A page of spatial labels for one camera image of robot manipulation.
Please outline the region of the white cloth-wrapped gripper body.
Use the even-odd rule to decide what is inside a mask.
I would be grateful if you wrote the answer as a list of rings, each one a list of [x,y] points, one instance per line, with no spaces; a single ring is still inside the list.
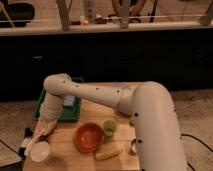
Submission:
[[[39,139],[42,136],[47,136],[49,135],[55,128],[57,124],[57,121],[47,121],[43,118],[40,118],[38,120],[37,126],[36,126],[36,130],[34,132],[34,137],[36,139]]]

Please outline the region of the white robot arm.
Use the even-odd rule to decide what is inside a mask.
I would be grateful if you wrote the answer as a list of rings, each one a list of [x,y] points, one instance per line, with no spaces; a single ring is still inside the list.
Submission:
[[[109,87],[72,81],[67,74],[44,79],[45,98],[39,123],[50,133],[67,95],[86,99],[131,117],[141,171],[187,171],[187,159],[173,99],[162,84],[142,82],[133,87]]]

